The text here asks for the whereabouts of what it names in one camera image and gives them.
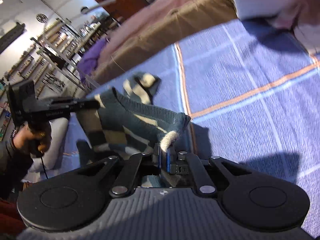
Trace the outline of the person left hand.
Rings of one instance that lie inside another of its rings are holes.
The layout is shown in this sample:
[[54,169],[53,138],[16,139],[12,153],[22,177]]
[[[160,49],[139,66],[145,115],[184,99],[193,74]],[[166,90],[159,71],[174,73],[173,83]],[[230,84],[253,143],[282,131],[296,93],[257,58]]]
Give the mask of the person left hand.
[[52,128],[49,122],[44,124],[42,131],[34,131],[25,124],[16,136],[12,143],[15,148],[24,154],[34,154],[35,148],[44,155],[50,148]]

